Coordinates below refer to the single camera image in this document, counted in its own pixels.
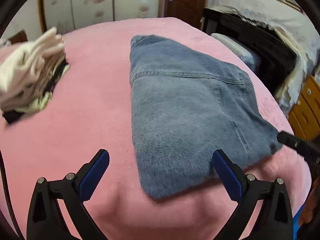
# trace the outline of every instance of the orange wooden cabinet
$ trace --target orange wooden cabinet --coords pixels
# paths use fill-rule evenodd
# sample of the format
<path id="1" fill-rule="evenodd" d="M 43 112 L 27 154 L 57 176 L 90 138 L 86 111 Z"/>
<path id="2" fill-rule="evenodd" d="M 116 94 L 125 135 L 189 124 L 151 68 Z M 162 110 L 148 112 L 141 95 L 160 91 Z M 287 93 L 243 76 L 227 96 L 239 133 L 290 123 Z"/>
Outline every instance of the orange wooden cabinet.
<path id="1" fill-rule="evenodd" d="M 305 83 L 288 121 L 299 138 L 312 140 L 320 134 L 320 86 L 313 76 Z"/>

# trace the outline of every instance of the metal screw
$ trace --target metal screw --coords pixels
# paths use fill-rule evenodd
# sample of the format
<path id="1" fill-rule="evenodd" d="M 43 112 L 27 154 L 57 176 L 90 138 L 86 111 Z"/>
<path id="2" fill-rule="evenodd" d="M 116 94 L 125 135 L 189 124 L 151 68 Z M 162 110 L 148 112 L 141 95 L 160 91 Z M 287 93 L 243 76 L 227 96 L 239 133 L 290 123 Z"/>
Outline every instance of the metal screw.
<path id="1" fill-rule="evenodd" d="M 66 175 L 66 179 L 67 180 L 71 180 L 71 179 L 73 179 L 75 177 L 75 174 L 74 173 L 68 173 L 67 175 Z"/>
<path id="2" fill-rule="evenodd" d="M 43 177 L 40 177 L 40 178 L 37 180 L 37 182 L 38 182 L 39 184 L 41 184 L 42 182 L 44 182 L 44 178 L 43 178 Z"/>
<path id="3" fill-rule="evenodd" d="M 284 184 L 284 181 L 283 181 L 283 179 L 281 179 L 281 178 L 278 178 L 277 179 L 277 182 L 281 185 L 281 184 Z"/>
<path id="4" fill-rule="evenodd" d="M 256 179 L 256 177 L 253 174 L 248 174 L 247 175 L 247 179 L 250 180 L 250 181 L 253 181 L 253 180 Z"/>

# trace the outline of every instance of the pink bedspread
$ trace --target pink bedspread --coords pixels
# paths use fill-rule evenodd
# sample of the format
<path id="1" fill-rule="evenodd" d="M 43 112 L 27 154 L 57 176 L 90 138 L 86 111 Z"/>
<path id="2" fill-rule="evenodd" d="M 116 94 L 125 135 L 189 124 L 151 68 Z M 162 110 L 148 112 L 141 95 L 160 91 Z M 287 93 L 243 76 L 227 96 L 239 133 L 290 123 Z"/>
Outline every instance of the pink bedspread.
<path id="1" fill-rule="evenodd" d="M 239 66 L 250 75 L 261 115 L 278 130 L 292 132 L 253 72 L 222 43 L 180 20 L 132 19 L 74 31 L 64 36 L 71 69 L 58 83 L 47 108 L 10 127 L 0 121 L 0 147 L 10 195 L 24 234 L 36 180 L 62 179 L 76 172 L 100 148 L 109 151 L 110 166 L 85 206 L 111 240 L 210 240 L 235 209 L 236 203 L 221 184 L 158 203 L 141 189 L 131 141 L 129 84 L 130 40 L 137 34 L 171 38 Z M 287 147 L 246 172 L 269 181 L 283 178 L 293 215 L 310 189 L 308 166 Z M 0 194 L 0 209 L 6 210 L 5 206 Z M 243 237 L 249 234 L 257 215 L 258 209 Z M 72 234 L 78 236 L 70 218 L 65 217 Z"/>

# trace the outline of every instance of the brown door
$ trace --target brown door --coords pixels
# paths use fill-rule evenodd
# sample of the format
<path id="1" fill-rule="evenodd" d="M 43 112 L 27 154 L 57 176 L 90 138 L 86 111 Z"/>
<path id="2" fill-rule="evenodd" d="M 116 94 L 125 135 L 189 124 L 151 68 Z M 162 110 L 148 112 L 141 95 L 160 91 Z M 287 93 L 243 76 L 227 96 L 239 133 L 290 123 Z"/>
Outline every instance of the brown door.
<path id="1" fill-rule="evenodd" d="M 166 0 L 165 17 L 176 17 L 193 27 L 200 27 L 205 0 Z"/>

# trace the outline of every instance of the blue denim fabric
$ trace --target blue denim fabric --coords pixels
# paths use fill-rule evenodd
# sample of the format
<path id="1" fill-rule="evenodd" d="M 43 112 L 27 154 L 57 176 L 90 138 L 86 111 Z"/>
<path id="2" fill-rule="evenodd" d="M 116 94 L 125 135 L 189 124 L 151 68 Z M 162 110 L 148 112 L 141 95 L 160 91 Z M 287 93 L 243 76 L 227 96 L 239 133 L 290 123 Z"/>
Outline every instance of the blue denim fabric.
<path id="1" fill-rule="evenodd" d="M 149 196 L 214 176 L 217 149 L 245 168 L 281 148 L 237 66 L 154 35 L 135 36 L 131 46 L 132 141 Z"/>

